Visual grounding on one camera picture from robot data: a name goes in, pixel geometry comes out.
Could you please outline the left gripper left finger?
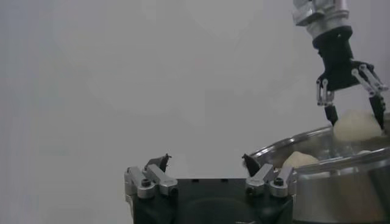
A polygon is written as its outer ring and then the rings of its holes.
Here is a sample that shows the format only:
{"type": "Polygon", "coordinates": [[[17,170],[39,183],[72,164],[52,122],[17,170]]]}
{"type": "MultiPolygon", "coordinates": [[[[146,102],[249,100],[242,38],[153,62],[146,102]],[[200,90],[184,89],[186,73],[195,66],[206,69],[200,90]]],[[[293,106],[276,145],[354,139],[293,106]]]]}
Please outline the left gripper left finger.
{"type": "Polygon", "coordinates": [[[166,153],[150,159],[142,169],[138,166],[128,167],[124,172],[126,197],[151,199],[157,194],[176,197],[179,191],[178,180],[165,173],[170,158],[171,156],[166,153]]]}

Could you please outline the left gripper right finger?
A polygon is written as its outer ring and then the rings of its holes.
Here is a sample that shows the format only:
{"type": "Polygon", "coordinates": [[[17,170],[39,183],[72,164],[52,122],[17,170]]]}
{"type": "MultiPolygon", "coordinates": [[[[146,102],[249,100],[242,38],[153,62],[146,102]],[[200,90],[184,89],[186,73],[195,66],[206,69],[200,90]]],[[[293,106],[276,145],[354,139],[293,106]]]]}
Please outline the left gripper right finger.
{"type": "Polygon", "coordinates": [[[242,159],[249,173],[249,177],[245,180],[247,195],[257,197],[264,194],[266,190],[277,198],[285,198],[290,195],[289,189],[293,182],[293,167],[282,167],[276,173],[272,164],[261,165],[248,154],[244,154],[242,159]]]}

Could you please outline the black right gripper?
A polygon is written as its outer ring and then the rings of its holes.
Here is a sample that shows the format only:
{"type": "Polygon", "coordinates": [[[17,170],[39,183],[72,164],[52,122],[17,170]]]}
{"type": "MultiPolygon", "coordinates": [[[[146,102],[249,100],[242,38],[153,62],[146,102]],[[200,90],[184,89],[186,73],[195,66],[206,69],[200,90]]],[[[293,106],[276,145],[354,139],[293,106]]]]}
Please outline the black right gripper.
{"type": "Polygon", "coordinates": [[[333,104],[333,91],[360,84],[368,92],[374,118],[384,130],[386,103],[381,94],[389,88],[376,75],[374,65],[354,59],[349,43],[352,34],[351,26],[341,26],[312,41],[324,64],[324,72],[316,80],[317,105],[324,107],[327,120],[335,125],[338,114],[333,104]]]}

